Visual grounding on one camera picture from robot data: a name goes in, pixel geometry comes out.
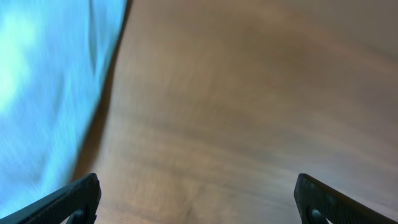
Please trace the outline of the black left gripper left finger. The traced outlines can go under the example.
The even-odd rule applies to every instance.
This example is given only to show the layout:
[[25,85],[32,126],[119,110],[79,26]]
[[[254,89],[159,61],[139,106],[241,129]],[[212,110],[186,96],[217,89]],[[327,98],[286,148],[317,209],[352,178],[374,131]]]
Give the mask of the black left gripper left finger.
[[90,173],[2,218],[1,224],[94,224],[100,199],[100,182]]

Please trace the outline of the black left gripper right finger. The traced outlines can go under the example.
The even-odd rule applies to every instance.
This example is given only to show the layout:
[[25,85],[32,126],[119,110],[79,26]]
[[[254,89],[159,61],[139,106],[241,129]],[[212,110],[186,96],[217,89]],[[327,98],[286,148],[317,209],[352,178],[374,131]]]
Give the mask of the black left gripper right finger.
[[397,224],[304,173],[298,175],[294,199],[302,224]]

